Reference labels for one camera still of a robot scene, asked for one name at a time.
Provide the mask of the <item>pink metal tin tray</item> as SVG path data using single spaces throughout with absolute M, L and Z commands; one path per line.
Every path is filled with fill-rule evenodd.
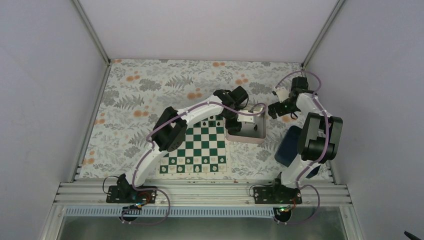
M 242 123 L 241 131 L 235 135 L 228 134 L 225 130 L 225 138 L 231 142 L 262 144 L 267 136 L 266 108 L 261 104 L 248 104 L 244 108 L 238 110 L 242 115 L 254 116 L 255 123 Z

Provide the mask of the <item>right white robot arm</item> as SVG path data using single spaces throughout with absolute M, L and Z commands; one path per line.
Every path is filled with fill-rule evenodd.
M 301 112 L 305 116 L 302 127 L 291 126 L 284 135 L 274 159 L 285 169 L 274 179 L 271 198 L 282 204 L 300 199 L 300 183 L 316 174 L 326 161 L 337 154 L 343 120 L 328 113 L 316 92 L 309 89 L 306 77 L 295 77 L 285 100 L 268 106 L 273 119 Z

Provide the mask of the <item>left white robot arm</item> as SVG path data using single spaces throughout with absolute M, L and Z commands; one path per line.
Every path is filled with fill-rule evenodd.
M 226 120 L 237 120 L 240 105 L 248 99 L 247 91 L 238 86 L 236 89 L 218 89 L 207 99 L 189 107 L 174 109 L 167 107 L 151 133 L 146 136 L 150 144 L 141 159 L 131 170 L 121 174 L 116 185 L 109 188 L 112 199 L 128 203 L 139 197 L 139 188 L 160 159 L 175 151 L 186 139 L 186 131 L 194 124 L 213 116 L 222 116 Z

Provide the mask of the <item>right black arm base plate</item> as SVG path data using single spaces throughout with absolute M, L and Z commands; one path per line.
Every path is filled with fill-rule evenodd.
M 280 186 L 274 189 L 271 186 L 255 186 L 253 188 L 253 198 L 255 204 L 259 205 L 289 205 L 302 204 L 302 195 L 298 188 Z

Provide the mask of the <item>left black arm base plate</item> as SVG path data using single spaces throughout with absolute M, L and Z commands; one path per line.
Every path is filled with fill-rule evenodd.
M 136 191 L 132 187 L 127 190 L 120 190 L 118 186 L 110 186 L 107 192 L 106 202 L 108 204 L 133 204 L 133 205 L 145 205 L 154 204 L 156 200 L 157 191 L 148 189 L 142 191 Z

